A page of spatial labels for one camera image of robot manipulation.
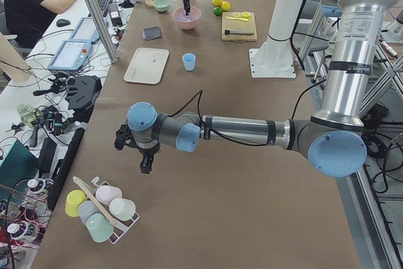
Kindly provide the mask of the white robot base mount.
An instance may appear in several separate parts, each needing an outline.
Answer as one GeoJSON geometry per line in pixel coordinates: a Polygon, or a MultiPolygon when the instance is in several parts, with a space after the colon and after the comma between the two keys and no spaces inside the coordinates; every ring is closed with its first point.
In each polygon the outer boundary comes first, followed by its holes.
{"type": "Polygon", "coordinates": [[[295,78],[292,33],[303,0],[276,0],[266,41],[249,56],[253,78],[295,78]]]}

